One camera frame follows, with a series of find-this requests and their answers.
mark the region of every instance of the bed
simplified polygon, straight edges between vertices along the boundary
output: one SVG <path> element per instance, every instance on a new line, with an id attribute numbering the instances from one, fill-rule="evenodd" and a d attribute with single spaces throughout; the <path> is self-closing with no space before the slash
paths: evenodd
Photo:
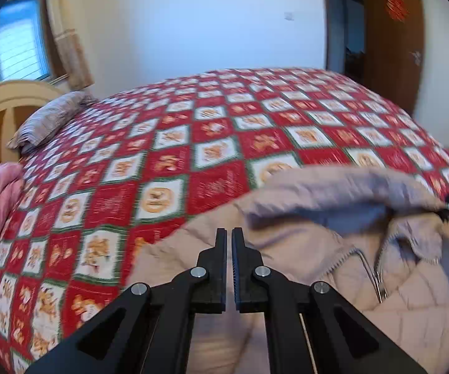
<path id="1" fill-rule="evenodd" d="M 195 215 L 304 165 L 409 173 L 449 193 L 449 149 L 323 70 L 168 79 L 90 105 L 21 159 L 0 242 L 0 361 L 23 372 L 121 292 L 134 259 Z"/>

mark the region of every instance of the jacket zipper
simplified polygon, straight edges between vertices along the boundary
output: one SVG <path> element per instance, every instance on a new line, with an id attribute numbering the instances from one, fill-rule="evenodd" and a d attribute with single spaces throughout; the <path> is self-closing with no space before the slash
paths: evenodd
<path id="1" fill-rule="evenodd" d="M 324 274 L 331 273 L 333 270 L 340 267 L 341 264 L 343 264 L 350 256 L 357 255 L 360 257 L 361 262 L 363 263 L 363 267 L 365 267 L 366 273 L 368 274 L 368 278 L 370 279 L 371 283 L 373 284 L 373 288 L 375 289 L 375 292 L 377 294 L 378 302 L 382 303 L 382 295 L 380 292 L 380 287 L 377 279 L 377 274 L 372 270 L 370 267 L 370 264 L 368 263 L 365 254 L 358 249 L 357 247 L 352 247 L 349 249 L 343 256 L 335 263 L 333 266 L 330 267 L 327 271 L 325 271 Z"/>
<path id="2" fill-rule="evenodd" d="M 439 259 L 437 258 L 429 259 L 427 257 L 420 256 L 420 251 L 418 251 L 418 249 L 416 248 L 415 238 L 407 238 L 405 236 L 401 236 L 398 234 L 387 237 L 387 239 L 385 239 L 382 246 L 380 247 L 380 250 L 378 251 L 377 257 L 375 259 L 375 277 L 377 281 L 378 296 L 380 299 L 387 299 L 387 290 L 385 289 L 385 285 L 383 283 L 383 255 L 387 250 L 387 247 L 389 246 L 390 242 L 397 240 L 399 237 L 405 238 L 410 244 L 413 253 L 416 256 L 420 257 L 422 260 L 430 264 L 439 263 Z"/>

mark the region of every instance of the beige puffer jacket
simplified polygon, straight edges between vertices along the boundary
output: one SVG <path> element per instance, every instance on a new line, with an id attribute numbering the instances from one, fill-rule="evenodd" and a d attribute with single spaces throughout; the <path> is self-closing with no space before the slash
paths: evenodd
<path id="1" fill-rule="evenodd" d="M 289 170 L 143 247 L 129 282 L 168 282 L 195 265 L 217 228 L 241 226 L 264 265 L 303 284 L 329 282 L 427 372 L 441 374 L 449 368 L 449 226 L 431 211 L 443 207 L 392 170 Z M 226 312 L 196 317 L 188 372 L 268 373 L 261 314 L 235 311 L 230 249 L 227 273 Z"/>

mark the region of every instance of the metal screw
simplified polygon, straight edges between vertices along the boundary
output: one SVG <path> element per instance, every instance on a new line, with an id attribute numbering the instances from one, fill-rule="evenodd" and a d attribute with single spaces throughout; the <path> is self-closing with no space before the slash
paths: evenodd
<path id="1" fill-rule="evenodd" d="M 314 284 L 315 291 L 320 294 L 326 294 L 330 291 L 330 286 L 325 281 L 316 281 Z"/>
<path id="2" fill-rule="evenodd" d="M 256 267 L 254 271 L 259 277 L 267 277 L 271 274 L 271 270 L 266 266 Z"/>
<path id="3" fill-rule="evenodd" d="M 134 295 L 143 295 L 148 288 L 143 283 L 136 283 L 131 287 L 131 292 Z"/>
<path id="4" fill-rule="evenodd" d="M 206 274 L 207 270 L 204 267 L 193 267 L 190 271 L 190 274 L 196 278 L 203 277 Z"/>

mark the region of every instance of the zipper pull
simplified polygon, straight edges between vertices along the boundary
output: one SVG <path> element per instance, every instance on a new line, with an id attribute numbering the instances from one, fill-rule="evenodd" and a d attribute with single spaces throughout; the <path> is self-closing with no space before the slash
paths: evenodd
<path id="1" fill-rule="evenodd" d="M 382 303 L 382 300 L 387 299 L 387 291 L 385 290 L 385 285 L 383 284 L 383 280 L 378 272 L 375 272 L 377 278 L 377 290 L 378 290 L 378 302 Z"/>

